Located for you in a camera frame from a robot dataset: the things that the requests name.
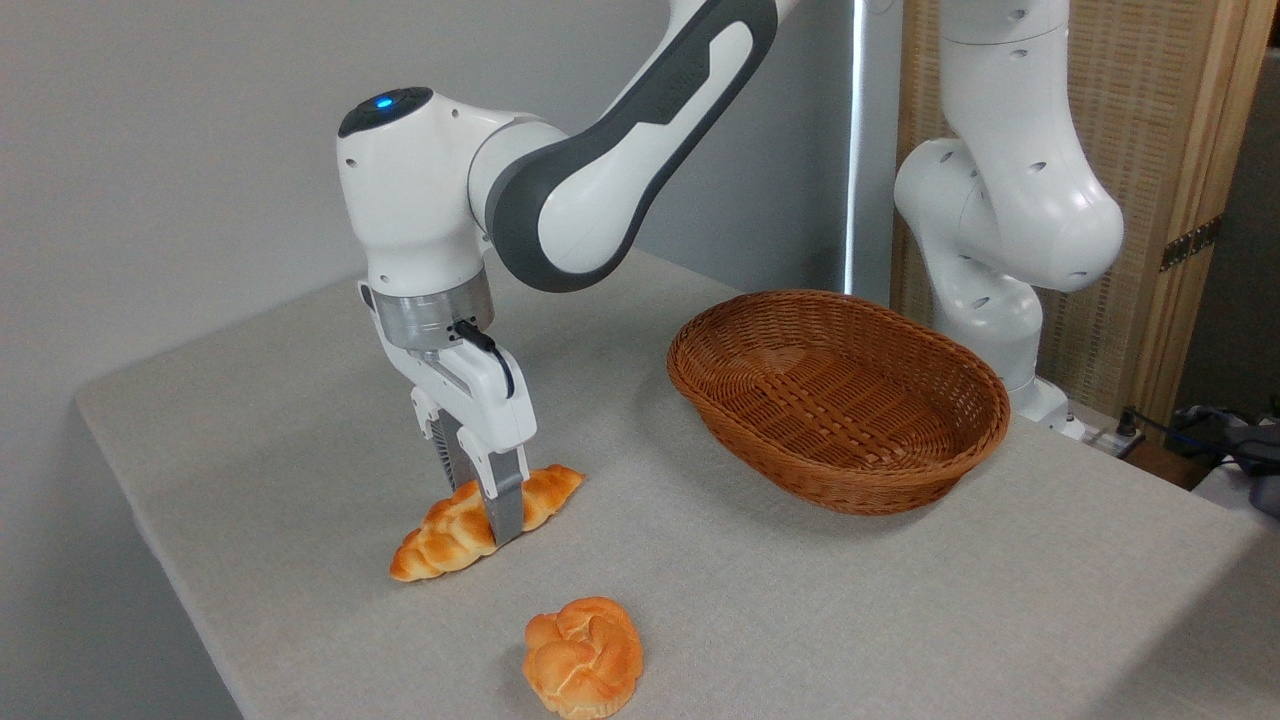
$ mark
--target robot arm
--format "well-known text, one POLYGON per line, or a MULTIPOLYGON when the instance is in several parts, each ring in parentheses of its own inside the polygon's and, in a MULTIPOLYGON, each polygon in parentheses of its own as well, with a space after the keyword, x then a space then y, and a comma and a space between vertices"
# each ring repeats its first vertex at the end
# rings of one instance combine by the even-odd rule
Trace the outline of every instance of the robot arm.
POLYGON ((1043 310, 1115 261, 1120 206, 1089 168, 1068 105, 1069 0, 940 0, 942 111, 959 140, 902 163, 899 210, 920 246, 934 327, 986 360, 1014 410, 1065 428, 1036 378, 1043 310))
POLYGON ((451 484, 476 477, 500 546, 521 530, 535 429, 515 357, 483 331, 483 255, 539 290, 599 282, 689 151, 755 72, 799 0, 671 0, 659 47, 603 117, 568 137, 539 118, 426 87, 347 114, 338 170, 369 258, 361 293, 451 484))

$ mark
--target bread crust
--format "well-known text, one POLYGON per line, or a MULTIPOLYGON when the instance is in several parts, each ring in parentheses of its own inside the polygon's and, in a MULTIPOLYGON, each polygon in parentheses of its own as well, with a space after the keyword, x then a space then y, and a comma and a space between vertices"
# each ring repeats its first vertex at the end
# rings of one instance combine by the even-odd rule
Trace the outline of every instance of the bread crust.
MULTIPOLYGON (((536 529, 559 511, 582 480, 581 473, 563 465, 530 473, 522 487, 524 532, 536 529)), ((471 480, 433 505, 422 524, 404 536, 392 557, 390 575, 406 583, 438 578, 467 568, 497 550, 480 486, 471 480)))
POLYGON ((543 706, 566 720, 608 717, 631 700, 644 651, 631 616, 607 597, 584 597, 525 626, 524 673, 543 706))

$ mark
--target round bread roll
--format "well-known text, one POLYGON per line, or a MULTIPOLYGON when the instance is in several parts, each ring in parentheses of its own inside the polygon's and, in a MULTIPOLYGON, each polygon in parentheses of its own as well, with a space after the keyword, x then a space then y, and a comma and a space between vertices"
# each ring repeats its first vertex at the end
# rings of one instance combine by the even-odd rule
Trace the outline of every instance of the round bread roll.
POLYGON ((621 605, 584 597, 525 626, 525 679, 566 720, 608 717, 631 700, 644 671, 640 634, 621 605))

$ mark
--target bread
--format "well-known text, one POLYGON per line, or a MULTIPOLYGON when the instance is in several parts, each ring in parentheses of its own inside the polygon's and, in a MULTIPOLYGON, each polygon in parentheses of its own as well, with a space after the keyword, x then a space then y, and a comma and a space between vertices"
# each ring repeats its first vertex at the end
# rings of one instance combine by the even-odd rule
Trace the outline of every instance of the bread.
MULTIPOLYGON (((527 533, 554 515, 582 484, 582 474, 563 465, 534 470, 524 484, 527 533)), ((392 559, 392 578, 402 582, 436 578, 461 570, 498 550, 476 480, 460 487, 426 511, 422 524, 404 536, 392 559)))
POLYGON ((644 673, 640 634, 621 605, 585 597, 525 626, 525 679, 566 720, 608 717, 631 700, 644 673))

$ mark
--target wicker basket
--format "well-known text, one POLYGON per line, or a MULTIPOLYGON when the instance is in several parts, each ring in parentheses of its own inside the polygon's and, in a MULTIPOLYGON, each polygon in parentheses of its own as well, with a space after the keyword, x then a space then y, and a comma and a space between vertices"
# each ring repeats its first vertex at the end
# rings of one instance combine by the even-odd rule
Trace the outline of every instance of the wicker basket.
POLYGON ((676 336, 667 373, 724 447, 840 512, 933 502, 1009 429, 1009 395, 977 355, 833 292, 717 305, 676 336))

